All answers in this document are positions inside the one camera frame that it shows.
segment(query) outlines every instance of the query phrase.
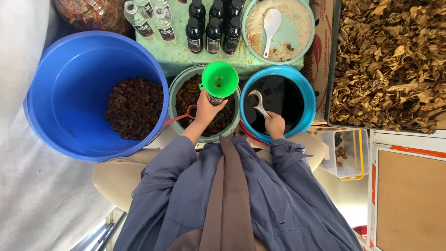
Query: white ladle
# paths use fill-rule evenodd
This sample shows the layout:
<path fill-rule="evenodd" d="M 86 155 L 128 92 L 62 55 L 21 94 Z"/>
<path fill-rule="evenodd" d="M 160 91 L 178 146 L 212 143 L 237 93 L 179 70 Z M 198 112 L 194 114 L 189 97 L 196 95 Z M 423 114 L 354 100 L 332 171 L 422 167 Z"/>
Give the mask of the white ladle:
<path fill-rule="evenodd" d="M 259 110 L 259 112 L 263 115 L 263 116 L 268 116 L 269 118 L 271 118 L 265 111 L 265 109 L 263 108 L 263 100 L 262 100 L 262 94 L 260 94 L 259 91 L 252 91 L 248 94 L 248 96 L 250 95 L 255 95 L 257 96 L 257 100 L 259 101 L 259 103 L 254 106 L 255 109 Z"/>
<path fill-rule="evenodd" d="M 263 20 L 263 27 L 266 32 L 266 46 L 265 52 L 263 53 L 263 58 L 267 59 L 269 56 L 269 44 L 276 31 L 279 29 L 280 22 L 282 20 L 282 15 L 278 9 L 271 9 L 267 11 L 265 19 Z"/>

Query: brown scarf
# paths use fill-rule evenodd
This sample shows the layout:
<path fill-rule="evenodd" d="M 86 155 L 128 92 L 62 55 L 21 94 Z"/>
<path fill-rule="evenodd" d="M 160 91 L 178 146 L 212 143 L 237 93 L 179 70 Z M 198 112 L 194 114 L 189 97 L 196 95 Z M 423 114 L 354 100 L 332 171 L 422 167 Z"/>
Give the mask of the brown scarf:
<path fill-rule="evenodd" d="M 203 229 L 181 235 L 167 251 L 256 251 L 240 156 L 229 139 L 220 136 L 219 140 L 223 156 L 215 172 Z"/>

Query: bowl of white granules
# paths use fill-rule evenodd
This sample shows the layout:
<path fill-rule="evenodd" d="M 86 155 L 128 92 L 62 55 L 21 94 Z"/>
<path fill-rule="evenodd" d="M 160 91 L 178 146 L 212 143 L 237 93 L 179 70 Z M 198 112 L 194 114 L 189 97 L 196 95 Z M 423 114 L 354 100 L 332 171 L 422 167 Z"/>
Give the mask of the bowl of white granules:
<path fill-rule="evenodd" d="M 289 64 L 303 57 L 314 38 L 314 16 L 305 0 L 253 0 L 247 6 L 242 34 L 249 50 L 260 60 L 271 64 Z M 263 21 L 270 9 L 281 12 L 281 24 L 269 47 L 269 56 L 263 58 L 266 32 Z"/>

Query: yellow handle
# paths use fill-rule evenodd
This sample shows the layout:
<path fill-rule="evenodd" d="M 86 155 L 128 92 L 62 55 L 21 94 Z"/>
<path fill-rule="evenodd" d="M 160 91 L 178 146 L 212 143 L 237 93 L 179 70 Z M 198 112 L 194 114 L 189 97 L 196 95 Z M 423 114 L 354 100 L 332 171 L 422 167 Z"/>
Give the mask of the yellow handle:
<path fill-rule="evenodd" d="M 355 139 L 355 133 L 353 133 L 353 148 L 355 150 L 355 156 L 356 156 L 356 139 Z M 359 156 L 361 160 L 361 176 L 357 176 L 356 178 L 342 178 L 341 180 L 360 180 L 364 178 L 364 157 L 363 157 L 363 151 L 362 151 L 362 130 L 359 129 Z"/>

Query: hand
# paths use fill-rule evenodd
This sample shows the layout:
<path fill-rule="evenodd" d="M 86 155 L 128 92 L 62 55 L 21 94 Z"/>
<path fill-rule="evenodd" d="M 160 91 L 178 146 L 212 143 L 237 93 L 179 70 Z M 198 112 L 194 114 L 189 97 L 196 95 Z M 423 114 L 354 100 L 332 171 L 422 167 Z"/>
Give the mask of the hand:
<path fill-rule="evenodd" d="M 285 131 L 285 120 L 277 113 L 266 111 L 266 113 L 271 117 L 265 116 L 265 127 L 268 134 L 273 140 L 278 138 L 285 139 L 283 132 Z"/>
<path fill-rule="evenodd" d="M 226 105 L 227 100 L 223 101 L 217 106 L 213 106 L 207 99 L 207 92 L 205 89 L 201 89 L 200 97 L 197 102 L 197 114 L 195 115 L 196 123 L 206 128 L 214 119 L 221 109 Z"/>

